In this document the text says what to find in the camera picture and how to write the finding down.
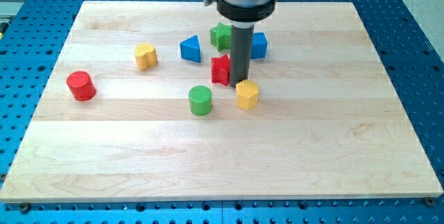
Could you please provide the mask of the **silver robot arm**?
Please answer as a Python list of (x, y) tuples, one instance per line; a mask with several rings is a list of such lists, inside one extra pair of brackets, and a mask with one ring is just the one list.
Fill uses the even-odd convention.
[(217, 12), (232, 24), (229, 84), (248, 78), (253, 49), (255, 24), (269, 17), (277, 0), (204, 0), (206, 6), (216, 4)]

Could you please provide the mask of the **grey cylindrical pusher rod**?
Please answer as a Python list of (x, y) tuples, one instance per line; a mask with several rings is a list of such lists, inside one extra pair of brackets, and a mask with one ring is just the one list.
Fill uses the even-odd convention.
[(229, 78), (232, 87), (248, 78), (254, 25), (254, 22), (232, 23)]

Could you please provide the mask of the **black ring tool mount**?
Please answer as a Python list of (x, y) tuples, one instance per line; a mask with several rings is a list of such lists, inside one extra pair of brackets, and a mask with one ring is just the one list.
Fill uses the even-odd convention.
[(224, 0), (204, 0), (204, 5), (207, 7), (214, 2), (218, 13), (225, 18), (237, 22), (254, 22), (270, 16), (275, 10), (277, 0), (270, 0), (252, 8), (234, 6)]

